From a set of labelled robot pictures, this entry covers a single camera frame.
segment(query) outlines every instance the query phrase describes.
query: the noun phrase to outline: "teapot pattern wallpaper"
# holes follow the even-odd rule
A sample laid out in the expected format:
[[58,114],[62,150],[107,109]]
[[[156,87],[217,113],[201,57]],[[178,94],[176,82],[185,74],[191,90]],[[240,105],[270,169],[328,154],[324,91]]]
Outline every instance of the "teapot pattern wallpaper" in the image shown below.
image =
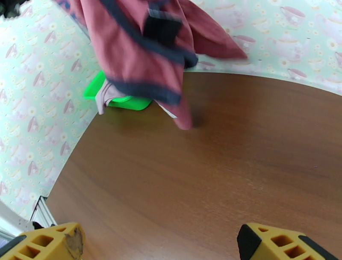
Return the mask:
[[[97,113],[82,98],[100,71],[86,29],[67,0],[57,2],[32,0],[19,19],[0,21],[0,199],[26,218]],[[193,2],[249,60],[201,56],[192,71],[272,77],[342,95],[342,0]]]

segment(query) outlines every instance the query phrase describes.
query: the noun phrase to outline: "garment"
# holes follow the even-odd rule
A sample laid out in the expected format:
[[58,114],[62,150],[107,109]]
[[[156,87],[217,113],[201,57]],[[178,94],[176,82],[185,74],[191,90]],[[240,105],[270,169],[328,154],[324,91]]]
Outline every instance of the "garment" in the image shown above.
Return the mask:
[[[247,58],[224,29],[189,0],[70,0],[70,6],[87,26],[108,81],[121,93],[155,100],[181,129],[192,126],[182,84],[184,69],[197,64],[195,53]],[[146,31],[151,34],[151,20],[159,29],[154,38],[144,37]],[[161,33],[169,31],[161,30],[161,24],[177,33],[173,44],[162,41]],[[166,37],[169,43],[172,35]]]
[[19,8],[27,0],[0,0],[0,17],[14,18],[20,16]]
[[127,95],[119,92],[113,84],[108,82],[108,80],[105,80],[102,87],[95,96],[99,115],[102,115],[104,113],[104,108],[108,106],[110,101],[112,101],[114,98],[123,98],[126,96]]

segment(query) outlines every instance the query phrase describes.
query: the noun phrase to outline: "brown wood surface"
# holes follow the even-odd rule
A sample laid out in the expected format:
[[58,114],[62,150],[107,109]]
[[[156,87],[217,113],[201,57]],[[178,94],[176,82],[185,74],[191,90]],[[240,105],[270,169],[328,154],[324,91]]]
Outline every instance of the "brown wood surface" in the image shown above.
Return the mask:
[[232,260],[246,222],[342,257],[342,97],[294,83],[186,74],[197,128],[156,104],[96,116],[48,206],[80,222],[85,260]]

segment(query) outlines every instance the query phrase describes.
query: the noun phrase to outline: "white label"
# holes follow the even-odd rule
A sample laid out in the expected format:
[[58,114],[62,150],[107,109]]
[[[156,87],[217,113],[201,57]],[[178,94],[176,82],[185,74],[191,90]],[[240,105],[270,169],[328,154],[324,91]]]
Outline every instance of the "white label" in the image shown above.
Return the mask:
[[163,108],[163,110],[172,118],[177,118],[174,114],[172,114],[170,111],[168,111],[166,108],[162,107],[161,105],[159,105],[161,108]]

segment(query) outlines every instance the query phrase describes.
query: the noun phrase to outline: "red cloth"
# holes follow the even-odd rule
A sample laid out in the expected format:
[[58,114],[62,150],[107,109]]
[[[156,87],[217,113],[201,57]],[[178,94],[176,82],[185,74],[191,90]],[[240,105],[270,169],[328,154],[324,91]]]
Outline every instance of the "red cloth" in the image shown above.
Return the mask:
[[[131,26],[141,35],[149,1],[105,1],[112,1],[119,6]],[[124,94],[154,99],[177,117],[175,121],[179,128],[190,129],[192,121],[189,106],[182,95],[184,64],[142,47],[100,0],[70,0],[70,6],[76,17],[87,26],[98,62],[109,82],[114,82]],[[176,37],[176,46],[214,58],[247,58],[225,30],[191,1],[170,0],[161,10],[183,22]],[[144,84],[141,87],[144,89],[141,89],[136,88],[134,83],[150,85]],[[178,95],[179,100],[171,100],[171,94]]]

